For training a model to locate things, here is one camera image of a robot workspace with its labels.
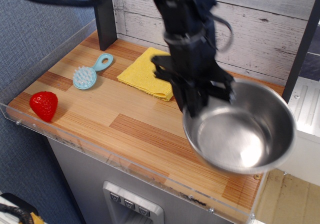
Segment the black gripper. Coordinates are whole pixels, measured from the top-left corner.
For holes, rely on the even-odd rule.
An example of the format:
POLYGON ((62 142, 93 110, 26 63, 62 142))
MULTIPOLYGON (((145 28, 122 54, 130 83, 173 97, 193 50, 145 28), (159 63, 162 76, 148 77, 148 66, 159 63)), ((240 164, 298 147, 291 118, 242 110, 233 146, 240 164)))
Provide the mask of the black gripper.
POLYGON ((190 117, 196 117, 208 103, 208 96, 229 101, 234 78, 216 62, 215 27, 203 27, 195 34, 165 32, 170 55, 152 57, 155 76, 171 82, 180 111, 185 105, 190 117))

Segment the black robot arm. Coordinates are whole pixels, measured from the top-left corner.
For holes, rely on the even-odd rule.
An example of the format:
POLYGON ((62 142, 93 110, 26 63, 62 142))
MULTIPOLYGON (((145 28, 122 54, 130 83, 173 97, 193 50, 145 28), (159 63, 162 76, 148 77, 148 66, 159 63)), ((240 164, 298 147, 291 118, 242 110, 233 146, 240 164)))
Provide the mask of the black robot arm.
POLYGON ((232 75, 216 62, 216 0, 153 0, 164 21, 170 55, 154 56, 155 76, 170 82, 181 111, 196 117, 210 96, 230 101, 232 75))

